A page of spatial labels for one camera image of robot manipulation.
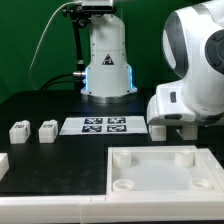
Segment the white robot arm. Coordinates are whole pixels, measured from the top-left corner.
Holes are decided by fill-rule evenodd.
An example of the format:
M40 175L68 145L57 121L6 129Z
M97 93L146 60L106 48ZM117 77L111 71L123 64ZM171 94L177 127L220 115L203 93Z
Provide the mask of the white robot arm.
M82 94L114 102L136 91L125 50L125 26L108 2L87 1L91 14L91 61ZM150 99L147 123L176 121L209 125L224 116L224 0L209 0L172 12L163 28L162 49L180 77L161 84Z

